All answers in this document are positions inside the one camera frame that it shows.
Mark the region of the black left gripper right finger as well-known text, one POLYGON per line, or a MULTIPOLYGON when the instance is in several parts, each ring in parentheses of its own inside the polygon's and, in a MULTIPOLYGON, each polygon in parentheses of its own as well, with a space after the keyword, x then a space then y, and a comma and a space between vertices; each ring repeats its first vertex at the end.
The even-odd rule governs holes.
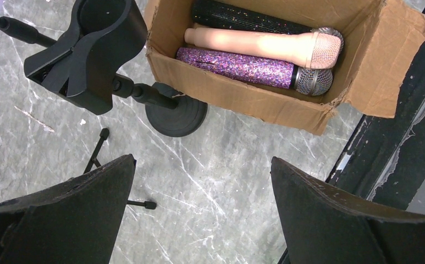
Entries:
POLYGON ((425 215, 380 205, 273 157, 271 180, 291 263, 425 263, 425 215))

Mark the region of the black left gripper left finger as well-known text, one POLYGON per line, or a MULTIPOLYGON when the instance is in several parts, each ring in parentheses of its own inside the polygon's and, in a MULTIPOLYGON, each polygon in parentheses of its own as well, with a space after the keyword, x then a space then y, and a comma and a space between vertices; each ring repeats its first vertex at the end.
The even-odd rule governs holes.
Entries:
POLYGON ((0 263, 108 263, 134 179, 123 155, 0 203, 0 263))

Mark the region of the brown cardboard box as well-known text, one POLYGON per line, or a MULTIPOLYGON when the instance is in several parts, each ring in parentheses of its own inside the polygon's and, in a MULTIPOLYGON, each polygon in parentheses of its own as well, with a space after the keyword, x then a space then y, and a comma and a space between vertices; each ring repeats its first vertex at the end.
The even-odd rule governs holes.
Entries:
POLYGON ((404 1, 231 1, 231 5, 311 27, 337 29, 345 40, 331 89, 310 97, 254 86, 175 59, 193 27, 192 1, 149 1, 147 59, 155 79, 200 101, 264 122, 323 134, 336 107, 393 118, 411 62, 425 42, 425 15, 404 1))

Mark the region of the purple glitter microphone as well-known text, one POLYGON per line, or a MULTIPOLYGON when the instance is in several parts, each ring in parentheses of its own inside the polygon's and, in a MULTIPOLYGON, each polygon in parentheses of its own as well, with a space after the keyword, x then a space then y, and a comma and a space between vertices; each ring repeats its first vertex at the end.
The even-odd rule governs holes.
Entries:
POLYGON ((178 49, 176 59, 233 80, 293 89, 307 96, 322 95, 333 83, 330 69, 307 69, 283 60, 187 47, 178 49))

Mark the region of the pink peach microphone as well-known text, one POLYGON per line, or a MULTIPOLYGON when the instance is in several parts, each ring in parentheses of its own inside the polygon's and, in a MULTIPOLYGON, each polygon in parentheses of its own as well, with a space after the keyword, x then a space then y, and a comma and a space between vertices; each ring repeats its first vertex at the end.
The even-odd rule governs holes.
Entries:
POLYGON ((332 68, 342 48, 340 38, 321 32, 286 35, 198 27, 186 29, 184 40, 201 48, 284 60, 310 69, 332 68))

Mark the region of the black glitter microphone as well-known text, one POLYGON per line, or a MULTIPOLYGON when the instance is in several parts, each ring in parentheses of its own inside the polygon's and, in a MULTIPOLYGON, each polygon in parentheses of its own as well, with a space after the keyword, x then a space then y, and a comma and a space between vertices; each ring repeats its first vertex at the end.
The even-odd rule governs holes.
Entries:
POLYGON ((341 47, 344 46, 342 34, 332 27, 312 28, 218 1, 195 1, 192 5, 192 20, 200 25, 216 29, 287 35, 320 32, 338 37, 341 40, 341 47))

